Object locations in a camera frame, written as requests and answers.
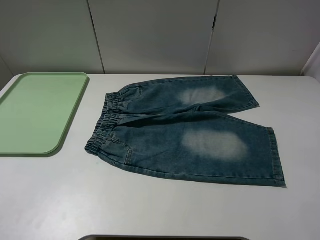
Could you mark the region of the children's blue denim shorts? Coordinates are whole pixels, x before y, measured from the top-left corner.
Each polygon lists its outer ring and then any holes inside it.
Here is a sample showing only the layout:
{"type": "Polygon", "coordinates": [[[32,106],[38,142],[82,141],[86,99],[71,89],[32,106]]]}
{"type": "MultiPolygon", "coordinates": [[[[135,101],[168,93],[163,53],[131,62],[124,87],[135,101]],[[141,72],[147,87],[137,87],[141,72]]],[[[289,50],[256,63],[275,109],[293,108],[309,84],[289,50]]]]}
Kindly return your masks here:
{"type": "Polygon", "coordinates": [[[155,178],[285,187],[274,130],[233,117],[258,107],[235,75],[134,83],[106,94],[85,150],[155,178]]]}

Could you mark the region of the green plastic tray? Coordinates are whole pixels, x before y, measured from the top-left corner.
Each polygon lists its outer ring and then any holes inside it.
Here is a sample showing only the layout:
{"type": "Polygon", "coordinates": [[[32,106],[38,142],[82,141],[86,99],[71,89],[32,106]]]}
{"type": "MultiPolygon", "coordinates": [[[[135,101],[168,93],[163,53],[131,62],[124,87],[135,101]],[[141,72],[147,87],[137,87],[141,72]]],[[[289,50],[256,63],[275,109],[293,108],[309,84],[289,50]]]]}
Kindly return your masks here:
{"type": "Polygon", "coordinates": [[[54,152],[68,132],[88,81],[83,72],[20,75],[0,98],[0,154],[54,152]]]}

